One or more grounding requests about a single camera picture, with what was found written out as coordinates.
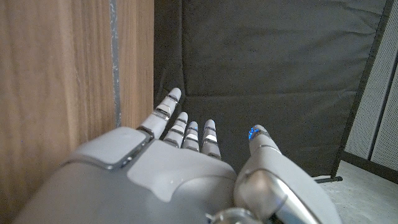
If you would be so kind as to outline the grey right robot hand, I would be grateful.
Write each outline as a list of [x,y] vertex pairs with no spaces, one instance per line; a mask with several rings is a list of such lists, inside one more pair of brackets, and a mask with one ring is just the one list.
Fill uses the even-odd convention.
[[137,128],[82,144],[16,217],[16,223],[340,223],[319,184],[285,157],[266,129],[248,134],[240,172],[222,161],[213,120],[180,113],[174,88]]

